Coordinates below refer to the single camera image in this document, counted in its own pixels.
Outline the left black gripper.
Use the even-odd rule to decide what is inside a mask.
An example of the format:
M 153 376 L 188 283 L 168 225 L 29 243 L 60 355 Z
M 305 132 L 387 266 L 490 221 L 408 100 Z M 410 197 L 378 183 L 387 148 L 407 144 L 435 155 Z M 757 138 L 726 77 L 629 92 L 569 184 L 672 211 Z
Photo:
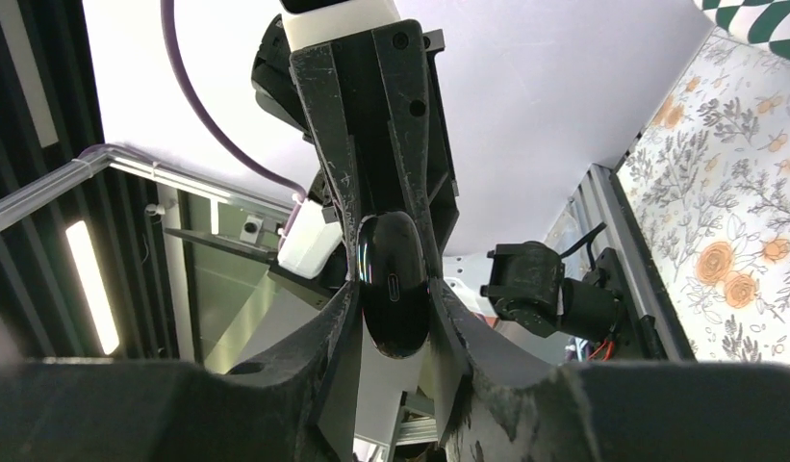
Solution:
M 361 198 L 405 198 L 440 259 L 459 212 L 436 56 L 443 31 L 415 19 L 305 47 L 291 71 L 358 281 Z

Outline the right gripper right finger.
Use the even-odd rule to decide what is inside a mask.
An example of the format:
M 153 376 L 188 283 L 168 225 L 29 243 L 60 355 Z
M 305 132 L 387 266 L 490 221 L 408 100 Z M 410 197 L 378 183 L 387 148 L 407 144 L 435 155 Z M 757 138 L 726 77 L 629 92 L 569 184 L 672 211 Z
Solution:
M 448 460 L 560 460 L 545 402 L 558 370 L 478 320 L 443 280 L 431 280 L 429 291 Z

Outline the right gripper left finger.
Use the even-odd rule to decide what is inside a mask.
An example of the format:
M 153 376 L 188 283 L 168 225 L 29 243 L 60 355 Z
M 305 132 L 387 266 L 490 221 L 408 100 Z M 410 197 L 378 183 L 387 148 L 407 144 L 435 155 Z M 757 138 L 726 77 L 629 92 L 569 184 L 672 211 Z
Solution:
M 259 460 L 351 460 L 360 318 L 359 285 L 348 281 L 314 318 L 229 371 L 257 394 Z

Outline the black earbud charging case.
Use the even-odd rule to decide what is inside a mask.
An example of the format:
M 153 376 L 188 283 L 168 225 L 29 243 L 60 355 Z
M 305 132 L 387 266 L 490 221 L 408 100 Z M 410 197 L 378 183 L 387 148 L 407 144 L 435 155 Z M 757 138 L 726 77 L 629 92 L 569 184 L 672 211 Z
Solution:
M 360 307 L 375 348 L 404 359 L 429 332 L 428 273 L 418 228 L 403 211 L 366 219 L 357 238 Z

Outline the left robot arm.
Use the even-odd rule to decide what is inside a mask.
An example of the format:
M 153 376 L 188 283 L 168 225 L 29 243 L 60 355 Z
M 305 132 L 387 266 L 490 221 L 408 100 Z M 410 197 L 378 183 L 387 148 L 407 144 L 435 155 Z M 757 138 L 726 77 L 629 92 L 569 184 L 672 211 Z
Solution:
M 435 63 L 444 48 L 441 31 L 411 19 L 292 51 L 281 20 L 270 23 L 252 69 L 257 102 L 300 130 L 320 164 L 280 245 L 282 268 L 313 278 L 343 246 L 358 278 L 364 221 L 402 212 L 427 275 L 442 275 L 459 216 Z

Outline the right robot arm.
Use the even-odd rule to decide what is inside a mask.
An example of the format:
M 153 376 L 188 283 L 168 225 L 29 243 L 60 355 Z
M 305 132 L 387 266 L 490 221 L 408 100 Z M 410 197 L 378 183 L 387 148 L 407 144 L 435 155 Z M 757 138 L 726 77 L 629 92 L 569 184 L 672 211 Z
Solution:
M 366 221 L 356 249 L 359 305 L 378 350 L 406 357 L 430 343 L 440 376 L 434 398 L 439 447 L 451 461 L 599 461 L 585 384 L 526 352 L 472 332 L 471 315 L 446 283 L 429 276 L 413 223 L 396 214 Z M 621 321 L 607 290 L 567 278 L 563 258 L 538 242 L 490 252 L 483 288 L 497 315 L 545 337 L 597 341 Z

